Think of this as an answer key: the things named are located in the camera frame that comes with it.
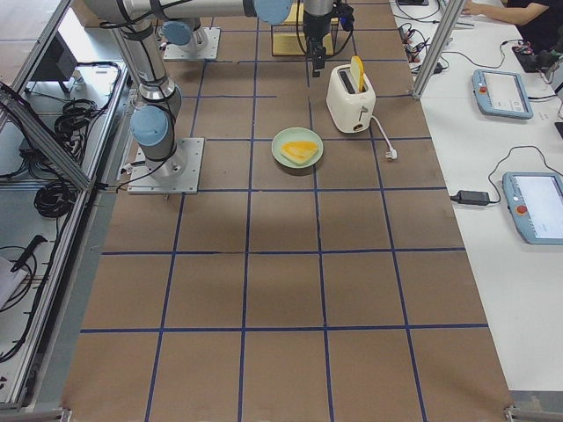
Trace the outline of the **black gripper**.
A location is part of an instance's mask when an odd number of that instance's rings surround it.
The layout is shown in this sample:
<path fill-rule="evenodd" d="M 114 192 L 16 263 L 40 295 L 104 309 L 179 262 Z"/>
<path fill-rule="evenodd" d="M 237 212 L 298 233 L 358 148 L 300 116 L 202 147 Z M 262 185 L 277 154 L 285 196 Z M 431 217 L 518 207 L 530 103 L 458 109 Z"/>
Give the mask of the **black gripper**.
<path fill-rule="evenodd" d="M 303 14 L 303 32 L 306 39 L 307 54 L 311 58 L 311 75 L 313 77 L 319 77 L 318 60 L 326 58 L 326 47 L 323 39 L 331 31 L 333 17 L 333 11 L 319 16 L 308 11 Z"/>

